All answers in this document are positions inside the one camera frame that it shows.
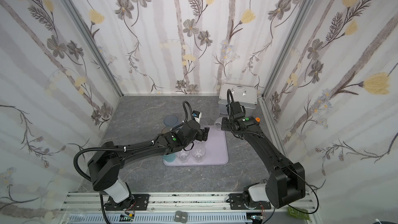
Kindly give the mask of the clear tall tumbler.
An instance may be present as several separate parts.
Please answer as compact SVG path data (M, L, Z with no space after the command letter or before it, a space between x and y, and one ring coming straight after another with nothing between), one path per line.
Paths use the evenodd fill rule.
M204 160L204 157L206 155L206 148L205 145L195 143L192 150L191 150L191 155L193 156L194 160L197 163L201 163Z

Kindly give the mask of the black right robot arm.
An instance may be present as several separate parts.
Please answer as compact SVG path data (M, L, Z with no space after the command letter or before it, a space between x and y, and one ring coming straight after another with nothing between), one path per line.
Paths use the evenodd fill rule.
M249 143L264 163L269 173L265 193L270 203L281 208L304 198L309 187L304 167L284 156L264 135L258 121L245 116L244 107L238 101L227 103L226 109L228 117L222 120L222 130Z

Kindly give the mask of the lilac plastic tray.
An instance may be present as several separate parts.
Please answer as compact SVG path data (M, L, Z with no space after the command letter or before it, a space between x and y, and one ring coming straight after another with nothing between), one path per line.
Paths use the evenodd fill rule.
M227 164L229 161L229 157L228 157L225 132L217 130L213 125L210 125L208 127L210 128L210 130L207 141L194 142L194 144L199 143L205 145L206 155L204 157L203 162L197 163L194 160L193 156L191 155L191 150L190 150L190 158L188 162L181 163L176 157L176 159L171 163L167 163L163 160L164 165L167 167L188 167L188 166L221 166Z

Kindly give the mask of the teal dotted plastic tumbler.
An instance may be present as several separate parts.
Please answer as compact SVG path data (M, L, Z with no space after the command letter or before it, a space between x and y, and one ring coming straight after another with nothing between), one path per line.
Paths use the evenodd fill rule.
M175 153L171 153L169 155L165 155L165 156L163 156L163 159L164 159L165 162L171 163L171 162L173 162L176 159L176 154Z

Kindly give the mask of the clear faceted glass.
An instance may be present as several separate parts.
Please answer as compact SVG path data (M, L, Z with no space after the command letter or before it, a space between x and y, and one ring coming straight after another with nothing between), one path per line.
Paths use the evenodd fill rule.
M179 151L176 154L176 157L181 163L186 163L190 158L190 151L185 151L185 150Z

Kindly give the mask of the blue frosted plastic tumbler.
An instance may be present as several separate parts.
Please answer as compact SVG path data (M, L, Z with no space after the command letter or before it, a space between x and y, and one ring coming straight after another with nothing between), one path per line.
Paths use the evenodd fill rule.
M163 123L166 127L175 127L178 124L178 117L176 115L167 115L164 117Z

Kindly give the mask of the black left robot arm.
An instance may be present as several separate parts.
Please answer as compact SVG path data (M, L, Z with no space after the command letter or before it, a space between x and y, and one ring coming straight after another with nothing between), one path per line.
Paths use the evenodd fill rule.
M115 145L107 142L101 147L86 148L75 154L73 165L77 173L92 183L99 193L104 221L110 223L105 212L103 195L107 194L117 209L131 209L136 203L128 184L119 177L119 171L129 163L155 156L168 156L194 147L194 142L208 139L209 127L201 128L195 120L186 121L154 139L133 145Z

